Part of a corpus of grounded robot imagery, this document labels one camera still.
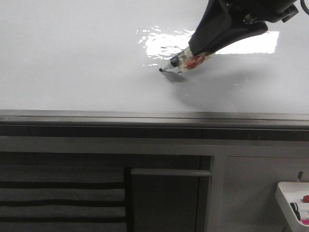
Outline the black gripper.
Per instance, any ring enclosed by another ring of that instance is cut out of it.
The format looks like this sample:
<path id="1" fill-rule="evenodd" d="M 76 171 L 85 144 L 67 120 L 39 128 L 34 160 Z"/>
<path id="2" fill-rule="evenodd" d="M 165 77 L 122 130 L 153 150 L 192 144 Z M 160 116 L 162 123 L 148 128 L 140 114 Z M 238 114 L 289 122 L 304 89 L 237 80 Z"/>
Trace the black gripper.
<path id="1" fill-rule="evenodd" d="M 265 33 L 264 21 L 287 22 L 298 9 L 295 0 L 210 0 L 189 41 L 193 55 L 213 54 L 237 41 Z"/>

